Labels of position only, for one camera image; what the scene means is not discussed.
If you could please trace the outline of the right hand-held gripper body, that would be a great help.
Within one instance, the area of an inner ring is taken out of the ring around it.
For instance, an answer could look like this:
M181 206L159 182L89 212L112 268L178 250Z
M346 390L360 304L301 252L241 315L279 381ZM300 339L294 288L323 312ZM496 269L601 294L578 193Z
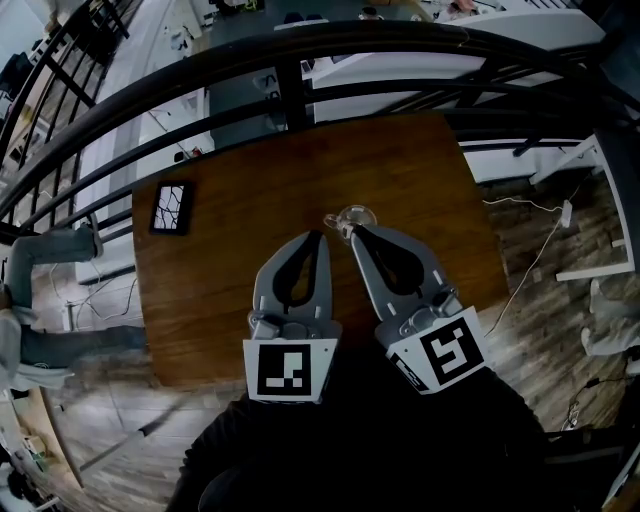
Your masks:
M441 392L488 366L477 312L464 308L451 288L383 321L375 336L421 395Z

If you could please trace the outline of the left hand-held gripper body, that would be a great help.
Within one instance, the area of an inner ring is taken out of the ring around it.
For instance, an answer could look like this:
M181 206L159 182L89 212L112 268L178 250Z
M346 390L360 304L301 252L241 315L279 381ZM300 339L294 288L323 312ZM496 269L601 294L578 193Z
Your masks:
M257 311L243 341L247 393L263 403L318 404L329 380L342 326L334 320Z

